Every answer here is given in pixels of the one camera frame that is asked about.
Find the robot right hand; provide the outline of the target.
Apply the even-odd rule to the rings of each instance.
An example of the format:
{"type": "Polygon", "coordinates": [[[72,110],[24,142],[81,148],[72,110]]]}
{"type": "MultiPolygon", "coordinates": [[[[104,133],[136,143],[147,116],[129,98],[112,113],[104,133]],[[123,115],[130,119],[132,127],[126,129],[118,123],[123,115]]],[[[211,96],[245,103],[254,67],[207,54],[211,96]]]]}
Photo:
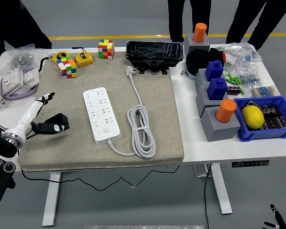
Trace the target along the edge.
{"type": "Polygon", "coordinates": [[[266,226],[270,226],[274,229],[286,229],[286,223],[285,221],[283,220],[281,214],[279,213],[279,211],[277,210],[277,208],[273,205],[273,204],[270,204],[270,208],[275,216],[275,219],[277,221],[277,224],[272,224],[272,223],[269,223],[269,222],[264,222],[264,224],[266,226]]]}

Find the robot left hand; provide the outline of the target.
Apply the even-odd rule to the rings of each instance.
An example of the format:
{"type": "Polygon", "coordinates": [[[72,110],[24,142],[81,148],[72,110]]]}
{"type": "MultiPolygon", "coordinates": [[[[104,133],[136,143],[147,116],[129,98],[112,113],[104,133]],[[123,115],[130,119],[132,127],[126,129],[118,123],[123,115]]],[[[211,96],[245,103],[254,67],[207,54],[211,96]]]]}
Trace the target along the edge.
{"type": "Polygon", "coordinates": [[[17,125],[7,129],[3,134],[3,139],[9,139],[16,142],[16,146],[24,145],[27,134],[33,131],[36,134],[54,135],[70,128],[67,116],[59,113],[43,123],[36,123],[35,119],[41,111],[42,107],[54,97],[55,93],[48,93],[34,101],[26,110],[17,125]]]}

